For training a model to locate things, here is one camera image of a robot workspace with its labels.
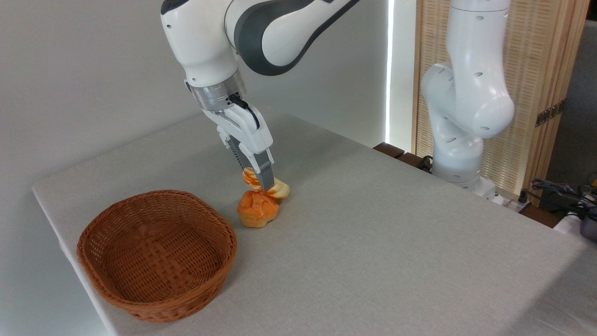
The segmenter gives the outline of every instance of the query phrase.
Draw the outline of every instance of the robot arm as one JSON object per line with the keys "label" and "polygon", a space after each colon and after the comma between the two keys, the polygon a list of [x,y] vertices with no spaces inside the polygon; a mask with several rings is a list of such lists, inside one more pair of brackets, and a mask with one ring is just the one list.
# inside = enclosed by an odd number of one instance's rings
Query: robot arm
{"label": "robot arm", "polygon": [[451,63],[423,76],[433,131],[434,175],[493,199],[480,176],[483,139],[510,124],[514,104],[506,88],[502,46],[510,0],[452,0],[446,47]]}
{"label": "robot arm", "polygon": [[234,0],[226,12],[226,34],[258,74],[292,69],[311,43],[358,0]]}
{"label": "robot arm", "polygon": [[244,154],[263,190],[273,186],[273,144],[261,113],[242,100],[236,50],[262,75],[292,69],[313,40],[358,0],[165,0],[161,19],[187,88],[218,126],[241,167]]}

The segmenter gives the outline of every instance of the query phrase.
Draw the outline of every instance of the basket rim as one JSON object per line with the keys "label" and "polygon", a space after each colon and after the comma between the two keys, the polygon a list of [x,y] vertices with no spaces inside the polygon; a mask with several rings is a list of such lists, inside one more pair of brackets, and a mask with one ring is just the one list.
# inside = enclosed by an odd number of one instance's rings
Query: basket rim
{"label": "basket rim", "polygon": [[[144,197],[151,196],[153,194],[163,194],[163,193],[177,194],[177,195],[189,197],[193,201],[196,201],[196,202],[200,203],[202,206],[205,206],[208,210],[213,211],[215,213],[219,223],[221,223],[223,225],[223,227],[226,229],[226,231],[228,233],[228,241],[230,243],[230,249],[228,250],[228,254],[225,256],[225,258],[223,260],[222,267],[220,269],[218,269],[216,271],[216,273],[214,273],[214,275],[211,276],[207,281],[202,282],[200,285],[195,286],[194,288],[192,288],[186,292],[183,292],[181,294],[178,294],[176,296],[169,297],[164,300],[152,301],[152,302],[137,302],[137,301],[126,300],[122,297],[117,297],[117,296],[113,295],[113,293],[111,293],[110,291],[106,291],[105,285],[99,285],[99,281],[97,280],[98,272],[90,264],[90,262],[87,258],[87,253],[83,247],[83,241],[84,241],[83,238],[84,238],[84,236],[88,236],[89,233],[95,228],[95,226],[97,226],[97,223],[99,223],[99,219],[102,216],[104,216],[106,213],[108,213],[110,210],[112,210],[114,207],[121,204],[122,202],[128,201],[131,198],[144,198]],[[137,194],[137,195],[134,195],[131,197],[127,197],[127,198],[120,200],[120,201],[110,205],[109,207],[107,207],[104,211],[102,211],[99,215],[97,215],[81,233],[81,236],[79,237],[79,242],[77,243],[76,254],[79,259],[79,263],[82,264],[83,269],[84,269],[85,273],[87,274],[89,280],[93,284],[93,287],[96,290],[96,292],[98,292],[106,301],[114,304],[115,306],[136,306],[136,307],[161,306],[161,305],[172,306],[172,303],[177,303],[179,301],[182,303],[185,301],[189,301],[192,298],[201,296],[201,294],[206,292],[207,289],[213,288],[214,285],[219,282],[223,282],[225,280],[228,272],[232,268],[232,264],[233,264],[233,261],[236,256],[236,248],[237,248],[236,234],[234,232],[234,229],[232,228],[230,223],[226,219],[224,219],[218,212],[216,212],[209,204],[207,204],[206,202],[201,200],[199,197],[197,197],[189,192],[166,189],[166,190],[153,190],[153,191],[149,191],[146,193],[141,193],[141,194]]]}

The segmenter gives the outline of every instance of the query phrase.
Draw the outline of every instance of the table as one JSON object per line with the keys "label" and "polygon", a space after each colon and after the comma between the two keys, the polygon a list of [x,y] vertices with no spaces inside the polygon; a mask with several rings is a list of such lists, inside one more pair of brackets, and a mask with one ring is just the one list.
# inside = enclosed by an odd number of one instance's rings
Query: table
{"label": "table", "polygon": [[[291,194],[262,229],[248,187],[203,115],[45,178],[34,193],[115,335],[594,335],[597,249],[428,173],[262,108]],[[136,320],[76,260],[87,224],[123,198],[178,189],[234,227],[220,295],[186,319]]]}

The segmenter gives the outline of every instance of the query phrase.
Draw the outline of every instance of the wicker basket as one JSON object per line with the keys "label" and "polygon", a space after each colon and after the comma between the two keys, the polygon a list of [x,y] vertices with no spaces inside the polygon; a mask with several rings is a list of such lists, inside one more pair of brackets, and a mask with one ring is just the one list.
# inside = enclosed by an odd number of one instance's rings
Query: wicker basket
{"label": "wicker basket", "polygon": [[230,224],[192,194],[152,191],[102,211],[77,256],[97,292],[134,317],[170,322],[216,297],[232,266]]}

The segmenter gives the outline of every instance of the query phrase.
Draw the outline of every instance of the toy bread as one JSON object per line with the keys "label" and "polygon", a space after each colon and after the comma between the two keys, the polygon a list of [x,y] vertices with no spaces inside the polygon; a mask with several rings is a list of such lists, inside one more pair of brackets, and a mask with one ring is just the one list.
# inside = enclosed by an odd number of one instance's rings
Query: toy bread
{"label": "toy bread", "polygon": [[262,228],[276,218],[280,208],[276,200],[283,200],[288,197],[290,187],[274,178],[274,186],[264,193],[261,190],[255,171],[250,167],[244,169],[242,178],[252,190],[242,195],[236,212],[238,212],[241,222],[246,227]]}
{"label": "toy bread", "polygon": [[273,198],[249,190],[242,195],[236,212],[246,227],[262,228],[276,218],[279,208],[280,206]]}

